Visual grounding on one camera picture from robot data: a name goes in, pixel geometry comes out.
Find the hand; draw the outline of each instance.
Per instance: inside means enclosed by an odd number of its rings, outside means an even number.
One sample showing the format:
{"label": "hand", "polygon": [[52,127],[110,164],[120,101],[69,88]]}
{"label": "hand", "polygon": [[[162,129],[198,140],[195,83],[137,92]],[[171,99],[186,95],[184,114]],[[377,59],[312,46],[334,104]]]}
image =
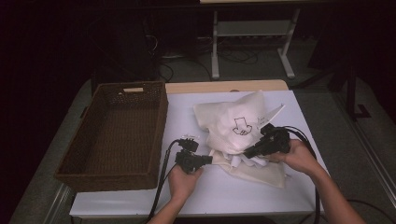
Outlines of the hand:
{"label": "hand", "polygon": [[195,173],[187,175],[179,165],[176,165],[169,174],[169,188],[171,200],[184,203],[194,192],[198,178],[204,168],[200,168]]}
{"label": "hand", "polygon": [[312,175],[316,170],[322,169],[305,144],[296,139],[290,140],[290,152],[288,154],[274,153],[271,154],[270,160],[283,161],[292,169],[303,172],[306,175]]}

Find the crumpled white cloth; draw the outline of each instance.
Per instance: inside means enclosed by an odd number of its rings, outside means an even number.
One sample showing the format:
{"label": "crumpled white cloth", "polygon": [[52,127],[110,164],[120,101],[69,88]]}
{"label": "crumpled white cloth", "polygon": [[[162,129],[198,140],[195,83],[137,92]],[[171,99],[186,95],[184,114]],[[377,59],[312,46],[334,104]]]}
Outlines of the crumpled white cloth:
{"label": "crumpled white cloth", "polygon": [[262,91],[256,91],[235,102],[199,104],[193,110],[199,127],[209,132],[206,143],[212,149],[212,164],[230,175],[284,188],[282,163],[242,155],[262,137],[258,125],[264,108]]}

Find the white table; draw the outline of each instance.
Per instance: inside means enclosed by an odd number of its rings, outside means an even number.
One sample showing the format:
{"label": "white table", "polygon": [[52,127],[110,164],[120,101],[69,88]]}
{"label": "white table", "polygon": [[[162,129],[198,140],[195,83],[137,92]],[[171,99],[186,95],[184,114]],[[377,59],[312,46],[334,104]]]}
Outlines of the white table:
{"label": "white table", "polygon": [[[241,90],[244,89],[238,83],[234,84],[236,85],[233,86],[239,86]],[[197,154],[207,155],[209,148],[206,147],[205,140],[208,133],[199,129],[192,106],[209,102],[231,102],[248,93],[248,91],[168,93],[169,108],[163,136],[163,155],[173,140],[186,133],[200,136],[200,139],[197,140],[200,145]],[[318,162],[326,169],[293,92],[264,91],[263,94],[266,111],[274,109],[280,104],[286,105],[272,123],[275,126],[288,125],[302,130],[311,142],[318,156]],[[168,169],[174,164],[173,161],[178,151],[180,151],[180,147],[174,146],[169,158]],[[309,177],[290,169],[287,165],[285,165],[285,171],[287,173],[286,187],[277,189],[232,177],[217,165],[207,165],[195,192],[179,215],[181,217],[253,216],[314,211],[315,186]],[[78,193],[70,215],[81,218],[146,217],[152,206],[155,192],[156,189]],[[165,183],[157,210],[161,209],[169,198],[168,184]]]}

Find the wicker basket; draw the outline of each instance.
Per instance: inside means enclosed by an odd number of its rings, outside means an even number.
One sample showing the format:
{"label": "wicker basket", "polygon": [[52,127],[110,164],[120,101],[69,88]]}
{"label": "wicker basket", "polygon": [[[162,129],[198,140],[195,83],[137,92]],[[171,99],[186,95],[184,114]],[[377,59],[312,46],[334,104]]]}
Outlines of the wicker basket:
{"label": "wicker basket", "polygon": [[55,178],[77,192],[155,189],[167,107],[163,82],[100,85]]}

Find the white cloth bag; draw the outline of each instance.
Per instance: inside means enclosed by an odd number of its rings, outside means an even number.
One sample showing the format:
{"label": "white cloth bag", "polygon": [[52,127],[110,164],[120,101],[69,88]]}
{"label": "white cloth bag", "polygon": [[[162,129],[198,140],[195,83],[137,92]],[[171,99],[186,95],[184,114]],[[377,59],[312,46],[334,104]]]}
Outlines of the white cloth bag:
{"label": "white cloth bag", "polygon": [[235,166],[235,160],[232,159],[262,137],[258,123],[265,115],[264,108],[262,91],[256,91],[235,102],[199,104],[193,110],[199,127],[209,132],[206,143],[212,149],[212,164],[220,165],[230,175],[284,188],[285,172],[282,163],[250,163],[244,162],[244,158]]}

